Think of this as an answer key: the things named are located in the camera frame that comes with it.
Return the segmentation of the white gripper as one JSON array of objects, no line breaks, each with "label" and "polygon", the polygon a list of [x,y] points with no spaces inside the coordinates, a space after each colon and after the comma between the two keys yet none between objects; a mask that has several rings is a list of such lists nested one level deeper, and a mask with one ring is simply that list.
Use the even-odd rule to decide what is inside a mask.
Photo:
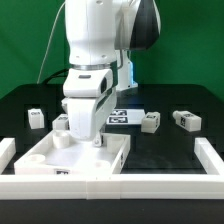
[{"label": "white gripper", "polygon": [[71,135],[77,140],[93,140],[102,145],[98,132],[116,106],[116,88],[111,69],[70,69],[63,85]]}]

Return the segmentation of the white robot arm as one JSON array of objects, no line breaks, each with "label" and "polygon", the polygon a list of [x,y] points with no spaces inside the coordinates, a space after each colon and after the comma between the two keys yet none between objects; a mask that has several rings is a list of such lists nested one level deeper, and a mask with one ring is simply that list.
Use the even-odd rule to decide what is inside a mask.
[{"label": "white robot arm", "polygon": [[116,52],[150,48],[160,35],[160,15],[155,0],[65,0],[65,23],[70,133],[91,141],[116,106]]}]

